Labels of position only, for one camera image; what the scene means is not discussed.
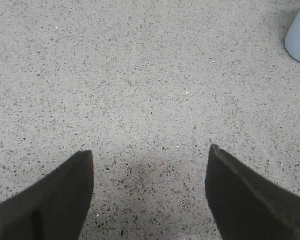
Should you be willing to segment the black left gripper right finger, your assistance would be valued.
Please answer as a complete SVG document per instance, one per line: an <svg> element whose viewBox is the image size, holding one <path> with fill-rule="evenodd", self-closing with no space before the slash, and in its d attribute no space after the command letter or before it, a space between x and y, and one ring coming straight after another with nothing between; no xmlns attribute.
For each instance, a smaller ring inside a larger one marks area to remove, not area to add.
<svg viewBox="0 0 300 240"><path fill-rule="evenodd" d="M300 197L212 144L205 192L223 240L300 240Z"/></svg>

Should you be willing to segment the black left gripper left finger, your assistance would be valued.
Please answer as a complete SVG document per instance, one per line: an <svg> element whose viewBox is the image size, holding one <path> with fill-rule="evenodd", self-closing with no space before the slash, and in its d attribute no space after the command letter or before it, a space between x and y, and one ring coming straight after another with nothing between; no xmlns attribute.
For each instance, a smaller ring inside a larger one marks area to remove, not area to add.
<svg viewBox="0 0 300 240"><path fill-rule="evenodd" d="M0 203L0 240L78 240L94 190L92 151Z"/></svg>

